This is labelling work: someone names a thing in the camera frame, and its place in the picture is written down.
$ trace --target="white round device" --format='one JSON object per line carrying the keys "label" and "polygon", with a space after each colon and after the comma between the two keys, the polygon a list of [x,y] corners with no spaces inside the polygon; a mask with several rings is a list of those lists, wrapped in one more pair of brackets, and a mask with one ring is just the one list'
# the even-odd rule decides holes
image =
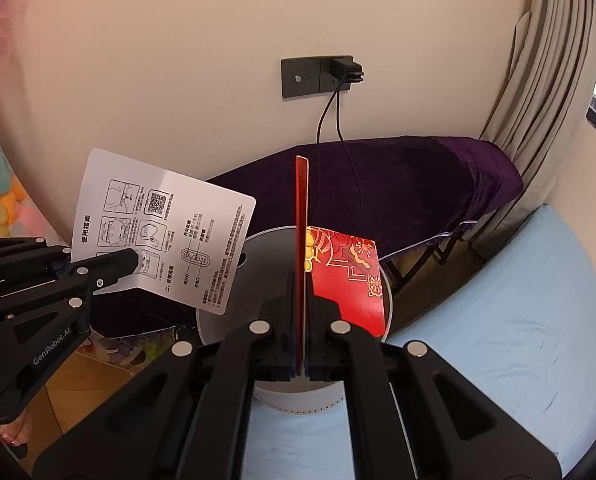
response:
{"label": "white round device", "polygon": [[[221,341],[233,329],[257,318],[264,300],[284,294],[287,273],[294,268],[295,227],[287,226],[255,234],[242,249],[238,271],[223,316],[197,311],[197,324],[203,344]],[[387,338],[391,326],[391,288],[382,268],[383,302]],[[297,377],[289,382],[258,381],[254,387],[258,400],[279,412],[294,415],[319,413],[345,400],[341,382],[326,383]]]}

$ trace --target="power outlet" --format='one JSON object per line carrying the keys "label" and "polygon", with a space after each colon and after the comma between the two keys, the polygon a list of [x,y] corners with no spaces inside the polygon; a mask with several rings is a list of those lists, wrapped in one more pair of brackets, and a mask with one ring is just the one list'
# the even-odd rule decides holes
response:
{"label": "power outlet", "polygon": [[[283,98],[334,91],[338,79],[329,73],[329,65],[333,57],[353,60],[353,56],[294,57],[281,60]],[[342,85],[341,90],[350,88],[351,84],[346,83]]]}

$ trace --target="red card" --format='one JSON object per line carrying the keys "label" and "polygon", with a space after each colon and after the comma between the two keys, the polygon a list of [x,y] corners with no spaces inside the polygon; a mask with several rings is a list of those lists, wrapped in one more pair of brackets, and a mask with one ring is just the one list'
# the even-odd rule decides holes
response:
{"label": "red card", "polygon": [[295,298],[295,340],[296,370],[300,374],[305,351],[305,279],[304,251],[307,232],[307,197],[309,193],[309,160],[297,156],[295,162],[295,219],[296,219],[296,298]]}
{"label": "red card", "polygon": [[340,316],[369,331],[385,333],[378,251],[372,240],[307,227],[305,270],[316,296],[335,301]]}

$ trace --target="red envelope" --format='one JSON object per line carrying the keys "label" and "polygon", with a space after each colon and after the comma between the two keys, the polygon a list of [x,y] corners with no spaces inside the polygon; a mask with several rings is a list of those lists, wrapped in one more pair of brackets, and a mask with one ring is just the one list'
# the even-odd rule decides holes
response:
{"label": "red envelope", "polygon": [[373,240],[307,227],[305,271],[316,296],[335,301],[340,316],[369,331],[385,333],[378,251]]}

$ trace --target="white instruction sheet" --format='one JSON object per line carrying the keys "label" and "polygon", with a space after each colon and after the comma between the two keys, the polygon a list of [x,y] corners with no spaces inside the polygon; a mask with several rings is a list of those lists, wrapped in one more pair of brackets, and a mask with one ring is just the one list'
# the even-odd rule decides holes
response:
{"label": "white instruction sheet", "polygon": [[72,262],[132,248],[136,272],[103,292],[139,287],[224,314],[254,207],[253,197],[95,148]]}

